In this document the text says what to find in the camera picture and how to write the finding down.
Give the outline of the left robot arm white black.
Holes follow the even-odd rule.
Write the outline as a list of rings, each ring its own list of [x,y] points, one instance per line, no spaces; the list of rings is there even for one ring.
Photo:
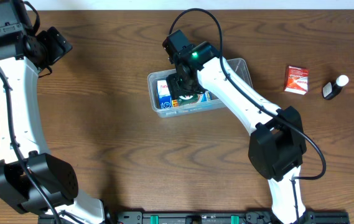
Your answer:
[[[0,199],[47,223],[104,223],[103,202],[81,190],[73,167],[53,156],[42,130],[37,83],[72,46],[51,27],[0,27]]]

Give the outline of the green round-logo box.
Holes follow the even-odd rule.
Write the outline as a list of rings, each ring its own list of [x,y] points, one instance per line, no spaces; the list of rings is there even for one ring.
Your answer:
[[[198,94],[179,96],[177,99],[178,106],[194,104],[199,100]]]

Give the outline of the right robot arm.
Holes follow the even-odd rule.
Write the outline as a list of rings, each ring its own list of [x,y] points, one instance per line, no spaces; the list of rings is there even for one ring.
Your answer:
[[[248,157],[269,184],[272,212],[281,223],[299,223],[305,213],[299,178],[305,135],[299,112],[281,109],[254,91],[208,42],[162,44],[175,65],[167,77],[173,97],[208,90],[239,119],[249,134]]]

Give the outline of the blue Kool Fever box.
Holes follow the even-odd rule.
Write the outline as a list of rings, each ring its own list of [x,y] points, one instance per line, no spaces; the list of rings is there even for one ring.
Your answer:
[[[199,95],[199,100],[198,100],[196,103],[194,103],[194,104],[203,103],[203,102],[211,101],[211,100],[212,100],[212,99],[211,99],[211,96],[210,96],[210,94],[209,94],[208,91],[206,91],[206,92],[203,93],[203,94],[198,94],[198,95]],[[171,96],[169,96],[169,97],[162,97],[162,98],[159,98],[159,97],[158,97],[158,100],[159,100],[160,109],[179,107],[177,100],[173,100],[173,99],[171,98]]]

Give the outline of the clear plastic container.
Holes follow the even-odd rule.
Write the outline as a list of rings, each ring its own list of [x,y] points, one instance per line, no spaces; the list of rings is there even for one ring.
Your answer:
[[[242,58],[234,58],[227,60],[231,69],[250,87],[253,86],[246,61]],[[173,116],[180,116],[191,113],[198,113],[208,110],[216,110],[218,108],[225,108],[223,102],[218,99],[213,93],[209,101],[200,101],[194,104],[180,105],[173,107],[172,103],[166,103],[167,108],[161,108],[159,95],[157,91],[157,82],[165,80],[169,75],[174,74],[175,69],[164,70],[159,72],[150,73],[147,77],[147,85],[149,90],[149,97],[151,100],[152,109],[157,113],[160,118],[169,118]]]

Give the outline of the white blue Panadol box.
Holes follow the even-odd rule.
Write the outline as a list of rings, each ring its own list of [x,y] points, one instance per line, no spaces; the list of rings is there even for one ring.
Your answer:
[[[157,94],[159,98],[170,96],[170,91],[166,80],[157,81]]]

